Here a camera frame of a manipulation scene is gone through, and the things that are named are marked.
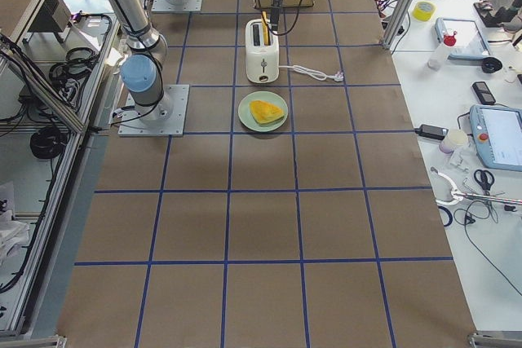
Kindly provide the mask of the teach pendant near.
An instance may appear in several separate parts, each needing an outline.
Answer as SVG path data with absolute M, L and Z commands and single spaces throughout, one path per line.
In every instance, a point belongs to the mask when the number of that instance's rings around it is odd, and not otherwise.
M 472 139 L 483 165 L 521 171 L 521 110 L 499 106 L 470 108 Z

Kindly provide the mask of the black scissors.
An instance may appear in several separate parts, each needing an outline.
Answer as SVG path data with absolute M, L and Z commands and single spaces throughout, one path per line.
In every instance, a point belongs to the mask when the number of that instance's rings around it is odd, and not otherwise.
M 486 196 L 490 195 L 492 186 L 495 183 L 494 175 L 485 169 L 477 169 L 473 173 L 474 180 L 481 187 Z

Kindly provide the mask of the white toaster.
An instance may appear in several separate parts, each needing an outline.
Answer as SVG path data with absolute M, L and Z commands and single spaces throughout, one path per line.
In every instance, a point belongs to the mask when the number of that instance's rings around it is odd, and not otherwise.
M 250 20 L 245 29 L 246 76 L 253 83 L 269 83 L 279 77 L 278 36 L 270 31 L 271 45 L 263 44 L 261 19 Z

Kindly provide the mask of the green plate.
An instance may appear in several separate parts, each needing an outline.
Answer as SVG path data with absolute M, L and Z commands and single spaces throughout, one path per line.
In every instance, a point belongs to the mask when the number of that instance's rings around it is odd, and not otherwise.
M 269 132 L 281 127 L 288 117 L 286 101 L 269 91 L 248 94 L 238 106 L 239 119 L 246 128 Z

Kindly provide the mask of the black power adapter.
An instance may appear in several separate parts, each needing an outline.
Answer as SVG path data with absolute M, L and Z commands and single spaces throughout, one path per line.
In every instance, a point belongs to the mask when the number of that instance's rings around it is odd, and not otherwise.
M 443 140 L 448 133 L 448 129 L 439 126 L 421 124 L 414 129 L 416 135 L 427 139 Z

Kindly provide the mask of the white cup purple base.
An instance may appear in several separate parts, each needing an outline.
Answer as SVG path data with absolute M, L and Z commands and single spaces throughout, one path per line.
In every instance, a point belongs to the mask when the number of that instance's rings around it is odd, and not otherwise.
M 450 129 L 440 141 L 439 150 L 444 154 L 450 154 L 458 148 L 466 147 L 469 143 L 468 135 L 463 130 Z

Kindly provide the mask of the yellow tape roll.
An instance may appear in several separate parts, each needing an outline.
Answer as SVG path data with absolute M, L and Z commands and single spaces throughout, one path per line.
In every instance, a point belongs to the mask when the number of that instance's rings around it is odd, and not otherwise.
M 412 10 L 412 17 L 418 21 L 428 22 L 434 15 L 436 6 L 432 2 L 419 1 L 415 4 Z

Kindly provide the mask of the clear bottle red cap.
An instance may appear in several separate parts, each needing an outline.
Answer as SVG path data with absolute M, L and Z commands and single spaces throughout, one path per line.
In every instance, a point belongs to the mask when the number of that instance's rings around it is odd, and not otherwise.
M 438 71 L 444 65 L 456 44 L 456 34 L 456 32 L 446 33 L 443 36 L 440 45 L 434 50 L 430 59 L 427 61 L 427 66 L 430 69 Z

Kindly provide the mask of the white pliers tool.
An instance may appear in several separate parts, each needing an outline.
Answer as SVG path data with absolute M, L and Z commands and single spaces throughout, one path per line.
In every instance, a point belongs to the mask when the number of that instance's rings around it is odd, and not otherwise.
M 434 166 L 430 168 L 430 172 L 440 180 L 440 186 L 438 187 L 440 192 L 435 194 L 435 201 L 438 205 L 452 206 L 464 201 L 464 193 L 450 176 Z

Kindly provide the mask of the teach pendant far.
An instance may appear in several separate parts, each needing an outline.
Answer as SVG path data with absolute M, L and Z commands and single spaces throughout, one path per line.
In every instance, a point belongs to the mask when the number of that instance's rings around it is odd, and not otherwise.
M 443 41 L 444 35 L 457 33 L 456 44 L 449 54 L 451 60 L 482 60 L 492 54 L 475 20 L 439 17 L 435 22 L 435 31 L 439 42 Z

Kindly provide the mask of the yellow bread slice in toaster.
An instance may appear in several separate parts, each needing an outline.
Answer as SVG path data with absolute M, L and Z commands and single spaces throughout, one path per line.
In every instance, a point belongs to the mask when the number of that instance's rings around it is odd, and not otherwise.
M 261 12 L 261 22 L 262 22 L 262 32 L 263 32 L 263 44 L 265 46 L 270 46 L 271 45 L 270 26 L 269 26 L 267 14 L 265 11 Z

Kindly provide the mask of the teach pendant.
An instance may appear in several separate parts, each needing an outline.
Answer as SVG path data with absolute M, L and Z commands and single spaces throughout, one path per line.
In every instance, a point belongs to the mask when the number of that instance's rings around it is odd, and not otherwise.
M 521 110 L 499 106 L 470 108 L 472 139 L 483 165 L 521 171 Z
M 492 54 L 475 20 L 439 17 L 435 22 L 435 31 L 439 42 L 443 41 L 444 35 L 457 33 L 456 44 L 449 54 L 451 60 L 482 60 Z

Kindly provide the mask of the triangular golden bread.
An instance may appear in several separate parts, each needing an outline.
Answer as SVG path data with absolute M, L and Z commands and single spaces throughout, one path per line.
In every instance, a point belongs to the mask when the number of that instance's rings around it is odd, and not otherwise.
M 259 99 L 251 101 L 249 109 L 254 120 L 262 126 L 279 121 L 285 116 L 285 112 L 275 104 Z

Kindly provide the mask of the grey control box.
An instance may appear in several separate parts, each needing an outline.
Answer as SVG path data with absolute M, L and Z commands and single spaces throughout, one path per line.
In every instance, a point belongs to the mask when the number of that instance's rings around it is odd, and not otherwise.
M 53 33 L 59 43 L 69 34 L 71 13 L 64 0 L 44 0 L 29 33 Z

